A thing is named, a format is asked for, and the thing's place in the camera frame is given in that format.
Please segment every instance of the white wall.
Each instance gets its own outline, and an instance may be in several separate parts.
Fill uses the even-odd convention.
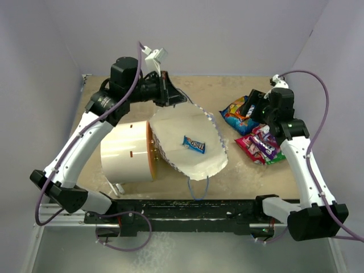
[[[45,0],[82,73],[108,75],[136,41],[179,75],[271,75],[292,67],[328,0]]]
[[[29,175],[67,139],[81,79],[42,0],[1,2],[1,272],[22,266],[39,195]]]
[[[364,236],[364,2],[331,0],[293,68],[318,73],[330,93],[326,125],[314,146],[318,165],[339,203],[349,207],[348,225]],[[313,135],[324,112],[324,92],[309,76],[289,78],[296,116]],[[363,272],[364,244],[341,241],[350,272]]]

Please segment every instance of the cardboard surface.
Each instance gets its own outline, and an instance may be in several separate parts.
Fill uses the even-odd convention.
[[[106,77],[91,76],[87,79],[74,127],[80,121],[90,96],[97,92]],[[240,135],[221,117],[219,110],[226,108],[237,98],[248,95],[252,88],[266,92],[270,89],[268,77],[240,76],[176,76],[173,84],[206,111],[214,114],[217,126],[227,145],[227,166],[210,179],[206,199],[254,199],[257,195],[277,194],[281,198],[299,198],[297,186],[288,162],[270,166],[253,163],[235,143]],[[142,121],[152,117],[157,106],[152,102],[131,105],[131,110],[121,123]],[[192,199],[187,187],[187,177],[174,170],[164,160],[157,162],[157,178],[153,182],[123,185],[122,198],[145,199]],[[103,174],[100,146],[95,150],[78,180],[78,185],[94,191],[101,191],[116,198]],[[191,181],[195,196],[199,198],[205,190],[205,180]]]

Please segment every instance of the black metal frame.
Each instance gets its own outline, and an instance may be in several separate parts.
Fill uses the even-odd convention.
[[[250,235],[250,224],[269,224],[271,217],[262,213],[261,198],[256,200],[113,200],[115,211],[135,211],[145,215],[153,231],[169,232],[227,232]],[[299,200],[286,200],[299,203]],[[86,224],[118,224],[118,219],[99,218],[89,212]],[[115,232],[103,230],[100,236],[136,236],[139,231],[149,231],[146,220],[137,214],[121,216],[122,229]]]

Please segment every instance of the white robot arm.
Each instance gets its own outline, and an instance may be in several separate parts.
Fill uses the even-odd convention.
[[[274,87],[267,93],[252,90],[241,114],[244,115],[251,105],[255,105],[250,118],[270,126],[270,133],[286,156],[297,182],[300,204],[283,201],[274,195],[257,197],[257,200],[261,203],[263,214],[288,224],[289,232],[297,241],[334,236],[340,227],[328,215],[321,196],[325,195],[341,221],[348,216],[346,205],[336,203],[322,178],[313,153],[310,152],[311,167],[322,192],[317,189],[306,162],[311,142],[308,130],[302,120],[293,117],[293,92],[279,75],[271,79],[271,84]]]
[[[112,209],[113,201],[110,197],[100,192],[80,188],[76,183],[93,151],[120,119],[130,111],[131,103],[152,100],[156,105],[164,107],[187,101],[185,95],[171,83],[168,72],[160,70],[160,62],[166,57],[167,52],[164,49],[152,51],[148,47],[143,47],[143,51],[147,54],[146,62],[151,72],[139,79],[128,99],[105,119],[84,130],[116,105],[130,89],[130,79],[136,77],[138,60],[122,57],[111,66],[110,78],[103,82],[97,93],[92,95],[77,129],[58,156],[43,171],[34,170],[30,176],[31,181],[40,189],[43,189],[46,181],[51,179],[45,193],[68,213],[82,209],[106,214],[110,208]],[[61,163],[57,164],[62,156],[64,158]]]

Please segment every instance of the white container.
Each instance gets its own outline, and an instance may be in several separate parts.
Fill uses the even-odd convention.
[[[101,164],[113,184],[153,181],[155,149],[148,121],[118,124],[101,142]]]

